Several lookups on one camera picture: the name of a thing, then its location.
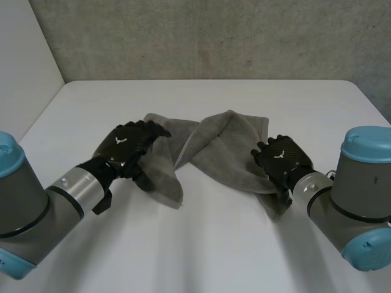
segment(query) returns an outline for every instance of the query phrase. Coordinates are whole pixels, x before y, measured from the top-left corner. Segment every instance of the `white logo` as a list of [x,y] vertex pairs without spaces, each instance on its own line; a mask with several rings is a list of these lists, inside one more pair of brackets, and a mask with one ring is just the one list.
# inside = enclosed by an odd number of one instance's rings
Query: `white logo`
[[119,145],[120,143],[122,142],[126,142],[128,139],[123,139],[123,140],[119,140],[118,137],[115,138],[115,141],[117,142],[117,144]]
[[274,157],[275,159],[283,159],[283,155],[285,154],[285,151],[282,151],[282,154],[280,156]]

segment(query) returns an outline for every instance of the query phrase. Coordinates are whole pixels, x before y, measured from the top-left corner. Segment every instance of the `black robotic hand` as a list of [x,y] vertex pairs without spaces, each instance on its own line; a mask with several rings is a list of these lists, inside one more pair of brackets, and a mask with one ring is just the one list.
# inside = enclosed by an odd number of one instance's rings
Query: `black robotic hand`
[[289,136],[269,138],[269,144],[258,142],[258,150],[252,150],[255,162],[263,167],[270,181],[276,186],[280,201],[290,204],[289,188],[295,170],[312,170],[312,162],[305,152]]
[[115,168],[117,178],[132,178],[140,189],[153,191],[155,185],[137,163],[160,136],[170,137],[171,134],[153,121],[118,125],[102,141],[93,157],[105,159]]

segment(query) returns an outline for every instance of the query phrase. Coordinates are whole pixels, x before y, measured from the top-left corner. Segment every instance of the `wall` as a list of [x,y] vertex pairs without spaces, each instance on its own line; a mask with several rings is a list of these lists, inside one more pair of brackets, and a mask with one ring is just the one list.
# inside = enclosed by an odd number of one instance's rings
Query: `wall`
[[346,79],[391,120],[389,0],[30,0],[66,82]]
[[19,141],[63,85],[28,0],[1,0],[0,130]]

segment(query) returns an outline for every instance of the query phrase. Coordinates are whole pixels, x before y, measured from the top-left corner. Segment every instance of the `gray cylindrical joint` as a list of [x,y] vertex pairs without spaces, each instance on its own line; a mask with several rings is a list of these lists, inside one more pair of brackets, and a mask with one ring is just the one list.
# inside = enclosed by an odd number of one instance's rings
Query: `gray cylindrical joint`
[[15,139],[0,132],[0,237],[33,225],[48,207],[48,196]]
[[370,164],[340,155],[331,198],[340,208],[366,218],[391,212],[391,164]]

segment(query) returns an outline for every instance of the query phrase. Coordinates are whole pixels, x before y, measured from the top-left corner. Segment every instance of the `white wall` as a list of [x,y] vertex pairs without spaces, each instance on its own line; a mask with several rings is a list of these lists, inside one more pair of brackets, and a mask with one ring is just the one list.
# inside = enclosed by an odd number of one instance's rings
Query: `white wall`
[[63,85],[28,0],[0,0],[0,130],[19,141]]

